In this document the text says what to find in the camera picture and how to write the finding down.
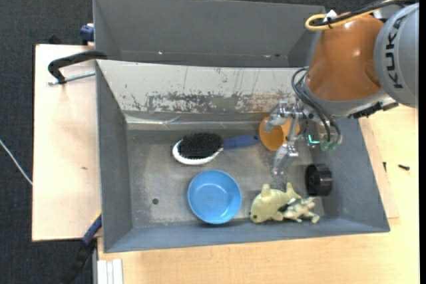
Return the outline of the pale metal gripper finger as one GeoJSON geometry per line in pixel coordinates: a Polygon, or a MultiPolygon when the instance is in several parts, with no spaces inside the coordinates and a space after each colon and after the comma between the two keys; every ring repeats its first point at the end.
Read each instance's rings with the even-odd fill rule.
{"type": "Polygon", "coordinates": [[[273,175],[278,175],[281,172],[281,169],[284,167],[285,161],[288,158],[288,145],[282,144],[274,156],[274,161],[272,164],[271,173],[273,175]]]}
{"type": "Polygon", "coordinates": [[[293,144],[285,144],[282,146],[282,159],[279,166],[279,171],[283,174],[299,156],[296,146],[293,144]]]}

